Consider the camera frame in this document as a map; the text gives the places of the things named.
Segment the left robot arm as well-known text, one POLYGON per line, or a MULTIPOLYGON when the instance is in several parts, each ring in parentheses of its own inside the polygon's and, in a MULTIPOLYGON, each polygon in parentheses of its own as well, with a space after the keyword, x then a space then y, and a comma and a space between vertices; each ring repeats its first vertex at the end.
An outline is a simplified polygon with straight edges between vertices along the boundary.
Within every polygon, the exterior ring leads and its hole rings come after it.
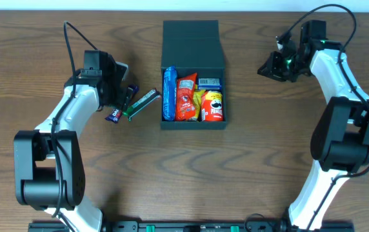
POLYGON ((128 65, 106 52, 87 50, 84 66, 65 82, 53 112, 33 130, 14 137, 15 197, 58 218, 70 231, 101 231, 103 213, 85 196, 79 137, 103 106, 123 107, 131 94, 122 85, 128 65))

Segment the blue small card box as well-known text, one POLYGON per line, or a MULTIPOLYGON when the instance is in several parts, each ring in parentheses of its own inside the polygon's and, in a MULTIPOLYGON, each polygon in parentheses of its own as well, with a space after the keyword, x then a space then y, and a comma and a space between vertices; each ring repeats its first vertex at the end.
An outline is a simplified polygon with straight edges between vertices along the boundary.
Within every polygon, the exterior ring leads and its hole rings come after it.
POLYGON ((222 90, 222 84, 219 78, 198 78, 198 90, 222 90))

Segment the red candy bag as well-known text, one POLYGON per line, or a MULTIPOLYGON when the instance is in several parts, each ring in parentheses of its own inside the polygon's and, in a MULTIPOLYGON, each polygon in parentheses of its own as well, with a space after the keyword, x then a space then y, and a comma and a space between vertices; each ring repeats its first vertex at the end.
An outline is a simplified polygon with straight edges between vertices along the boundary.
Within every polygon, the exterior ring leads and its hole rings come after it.
POLYGON ((195 116, 194 90, 197 74, 193 73, 177 81, 175 120, 189 121, 195 116))

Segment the red Pringles can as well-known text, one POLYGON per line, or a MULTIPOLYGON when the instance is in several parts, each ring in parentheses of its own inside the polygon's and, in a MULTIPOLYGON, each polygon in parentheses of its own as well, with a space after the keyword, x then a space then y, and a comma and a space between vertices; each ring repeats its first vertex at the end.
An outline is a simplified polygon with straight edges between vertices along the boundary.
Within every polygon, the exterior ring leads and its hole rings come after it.
POLYGON ((222 93, 206 91, 201 96, 201 120, 205 122, 223 121, 222 93))

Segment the black gift box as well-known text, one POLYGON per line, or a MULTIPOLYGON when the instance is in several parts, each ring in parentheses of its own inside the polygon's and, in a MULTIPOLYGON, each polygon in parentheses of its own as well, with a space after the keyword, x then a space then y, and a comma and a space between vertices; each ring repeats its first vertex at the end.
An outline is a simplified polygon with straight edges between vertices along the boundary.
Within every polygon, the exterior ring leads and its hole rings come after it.
POLYGON ((225 56, 219 38, 219 22, 164 21, 161 77, 174 66, 178 78, 196 73, 201 78, 220 80, 223 95, 223 120, 185 122, 160 119, 162 130, 223 130, 227 125, 225 56))

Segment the yellow snack bag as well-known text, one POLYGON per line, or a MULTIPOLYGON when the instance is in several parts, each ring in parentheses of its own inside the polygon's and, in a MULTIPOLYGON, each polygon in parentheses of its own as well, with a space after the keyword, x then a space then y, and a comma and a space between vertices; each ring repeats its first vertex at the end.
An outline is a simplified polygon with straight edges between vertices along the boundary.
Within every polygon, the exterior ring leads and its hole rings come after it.
POLYGON ((201 96, 205 93, 205 90, 199 90, 198 85, 195 85, 195 90, 193 94, 193 107, 194 107, 194 115, 189 118, 189 121, 197 121, 199 118, 199 114, 201 111, 201 96))

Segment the purple Dairy Milk bar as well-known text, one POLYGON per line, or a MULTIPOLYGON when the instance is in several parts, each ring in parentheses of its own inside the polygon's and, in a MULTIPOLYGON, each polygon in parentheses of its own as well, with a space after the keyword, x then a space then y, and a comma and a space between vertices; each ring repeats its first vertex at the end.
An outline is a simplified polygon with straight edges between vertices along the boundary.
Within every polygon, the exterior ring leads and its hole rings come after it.
POLYGON ((113 111, 105 117, 105 120, 117 124, 138 91, 138 85, 134 84, 130 84, 126 88, 122 88, 119 92, 120 95, 117 96, 117 102, 113 111))

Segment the blue cookie packet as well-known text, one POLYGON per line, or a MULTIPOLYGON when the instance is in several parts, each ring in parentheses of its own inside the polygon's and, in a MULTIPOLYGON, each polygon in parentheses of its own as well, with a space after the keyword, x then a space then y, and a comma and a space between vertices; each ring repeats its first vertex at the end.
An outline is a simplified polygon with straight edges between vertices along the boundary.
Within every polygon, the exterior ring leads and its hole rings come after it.
POLYGON ((166 121, 175 119, 176 104, 176 79, 177 71, 175 66, 169 66, 163 75, 163 118, 166 121))

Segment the green gum pack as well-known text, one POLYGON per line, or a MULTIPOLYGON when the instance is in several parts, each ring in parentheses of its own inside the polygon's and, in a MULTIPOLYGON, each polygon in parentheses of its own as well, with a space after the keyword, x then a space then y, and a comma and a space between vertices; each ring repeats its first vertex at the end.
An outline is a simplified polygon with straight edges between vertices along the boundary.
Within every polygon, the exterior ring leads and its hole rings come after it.
POLYGON ((138 101, 129 106, 126 111, 123 112, 129 121, 139 113, 143 108, 147 107, 150 103, 154 102, 156 99, 161 98, 161 93, 154 89, 151 89, 148 93, 143 95, 138 101))

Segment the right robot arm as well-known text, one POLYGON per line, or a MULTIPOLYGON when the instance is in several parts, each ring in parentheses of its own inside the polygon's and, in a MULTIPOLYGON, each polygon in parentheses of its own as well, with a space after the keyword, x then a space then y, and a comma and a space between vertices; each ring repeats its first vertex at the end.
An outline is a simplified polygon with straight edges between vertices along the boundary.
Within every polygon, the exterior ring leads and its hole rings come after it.
POLYGON ((310 173, 276 231, 351 230, 323 217, 343 184, 363 175, 361 167, 369 169, 369 96, 353 76, 342 44, 327 38, 325 21, 303 23, 298 46, 290 32, 276 41, 278 49, 258 74, 279 82, 313 75, 326 101, 310 142, 310 173))

